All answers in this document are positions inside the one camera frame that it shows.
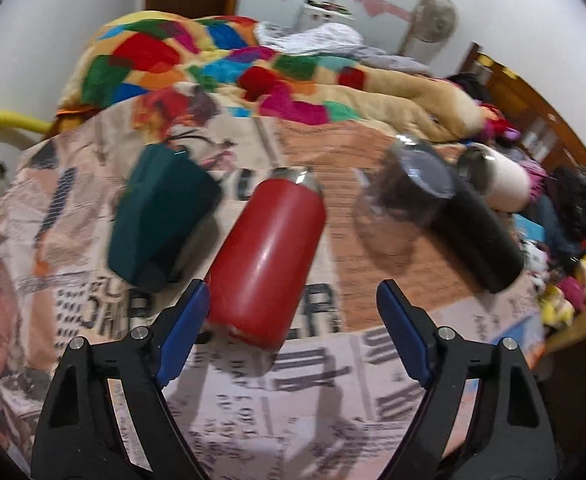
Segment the blue gripper pad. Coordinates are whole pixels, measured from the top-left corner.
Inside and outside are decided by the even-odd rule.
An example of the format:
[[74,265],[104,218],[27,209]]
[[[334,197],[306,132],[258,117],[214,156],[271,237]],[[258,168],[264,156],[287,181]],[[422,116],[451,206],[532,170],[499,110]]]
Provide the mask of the blue gripper pad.
[[200,282],[187,301],[182,314],[162,345],[160,368],[155,375],[161,388],[180,375],[199,329],[209,315],[209,303],[211,303],[209,286]]
[[433,378],[429,348],[405,310],[416,307],[408,303],[406,298],[398,298],[387,282],[382,282],[377,287],[376,299],[377,311],[387,327],[406,372],[411,379],[418,381],[422,388],[427,388]]

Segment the bed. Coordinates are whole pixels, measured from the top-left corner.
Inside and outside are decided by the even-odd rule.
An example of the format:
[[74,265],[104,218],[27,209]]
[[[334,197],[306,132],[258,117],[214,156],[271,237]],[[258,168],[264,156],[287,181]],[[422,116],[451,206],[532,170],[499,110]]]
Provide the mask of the bed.
[[[311,444],[330,444],[322,436],[332,434],[331,425],[345,420],[353,426],[355,417],[366,428],[389,422],[370,426],[381,431],[376,438],[389,439],[388,449],[366,448],[371,455],[362,458],[375,460],[337,471],[340,478],[377,477],[421,399],[421,389],[389,350],[375,307],[377,284],[387,278],[436,324],[484,342],[509,336],[530,362],[539,358],[543,333],[528,275],[491,296],[430,232],[415,240],[409,258],[388,258],[387,247],[372,251],[355,229],[366,170],[375,168],[394,135],[409,130],[433,142],[471,137],[484,125],[472,99],[444,80],[337,56],[282,56],[256,44],[254,26],[240,16],[187,20],[149,11],[105,25],[63,92],[57,129],[24,154],[14,185],[0,201],[0,439],[26,462],[48,380],[69,341],[81,335],[95,344],[131,329],[129,286],[108,269],[105,252],[118,197],[152,142],[182,144],[193,160],[217,172],[225,191],[214,215],[219,234],[200,248],[185,280],[205,276],[252,190],[274,168],[313,166],[324,185],[329,220],[280,354],[283,360],[295,352],[317,355],[301,363],[317,381],[308,388],[281,387],[297,373],[287,363],[266,373],[247,369],[246,380],[234,379],[228,374],[233,363],[261,367],[261,354],[214,338],[193,352],[182,379],[164,392],[182,431],[192,443],[198,439],[211,460],[224,453],[214,452],[217,433],[211,438],[203,424],[211,417],[214,426],[224,424],[215,404],[224,391],[246,400],[243,409],[253,410],[260,424],[267,420],[260,397],[266,399],[268,412],[277,415],[269,434],[291,434],[301,447],[287,450],[267,438],[257,442],[263,446],[257,456],[288,467],[300,460],[321,466],[323,457],[313,455]],[[145,322],[174,304],[183,285],[157,295]],[[8,350],[19,359],[10,361]],[[207,363],[204,376],[196,358]],[[358,385],[369,383],[371,392],[362,394]],[[23,384],[39,387],[27,390]],[[255,388],[263,388],[263,395],[255,396]],[[464,438],[473,395],[470,385],[449,450]],[[123,413],[122,392],[113,389],[112,396]],[[291,407],[294,420],[278,415]],[[130,434],[130,420],[118,420],[122,433],[128,428]],[[291,456],[296,449],[299,456]],[[132,460],[143,465],[144,455],[135,453]],[[263,467],[251,460],[241,478],[262,478]]]

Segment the pink fabric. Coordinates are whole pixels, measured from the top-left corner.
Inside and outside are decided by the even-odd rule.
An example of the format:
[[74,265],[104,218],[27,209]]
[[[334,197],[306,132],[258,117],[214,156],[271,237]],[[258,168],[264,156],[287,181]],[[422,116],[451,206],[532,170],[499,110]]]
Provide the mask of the pink fabric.
[[230,61],[238,63],[252,63],[256,59],[270,60],[276,52],[267,46],[245,46],[238,48],[227,56]]
[[260,104],[260,115],[279,117],[287,121],[318,126],[330,122],[326,108],[302,101],[294,101],[284,84],[278,84],[271,95]]
[[568,276],[557,284],[564,293],[564,298],[572,304],[575,312],[582,312],[586,307],[584,287],[574,277]]
[[525,160],[519,165],[526,170],[528,177],[531,180],[530,201],[537,202],[537,200],[544,194],[544,181],[547,178],[546,171],[535,160]]
[[190,35],[189,31],[179,22],[165,22],[164,29],[169,32],[179,44],[185,47],[186,50],[192,52],[193,54],[199,54],[200,49],[193,41],[192,35]]
[[504,130],[504,138],[511,142],[517,142],[521,136],[521,132],[515,128],[506,128],[506,130]]

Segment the white wall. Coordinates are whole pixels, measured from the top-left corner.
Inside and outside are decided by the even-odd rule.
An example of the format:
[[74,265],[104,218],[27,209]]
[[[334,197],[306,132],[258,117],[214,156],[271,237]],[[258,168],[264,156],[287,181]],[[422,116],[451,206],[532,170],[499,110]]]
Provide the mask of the white wall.
[[453,0],[458,29],[431,63],[457,71],[470,44],[534,87],[586,145],[586,5],[582,0]]
[[[0,109],[51,120],[84,45],[105,22],[142,0],[3,0],[0,5]],[[0,144],[9,166],[19,151]]]

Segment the silver bottle cap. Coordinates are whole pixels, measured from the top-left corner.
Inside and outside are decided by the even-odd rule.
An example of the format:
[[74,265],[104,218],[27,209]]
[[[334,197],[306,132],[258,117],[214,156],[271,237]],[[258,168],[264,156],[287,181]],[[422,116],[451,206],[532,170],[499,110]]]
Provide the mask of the silver bottle cap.
[[486,195],[495,179],[495,157],[483,144],[472,143],[457,159],[457,174],[480,194]]
[[428,226],[455,194],[446,163],[426,141],[399,134],[381,158],[370,193],[392,216]]
[[324,197],[322,184],[318,181],[315,173],[308,166],[292,166],[290,168],[276,168],[273,171],[272,178],[284,178],[295,184],[308,187],[316,192],[319,196]]

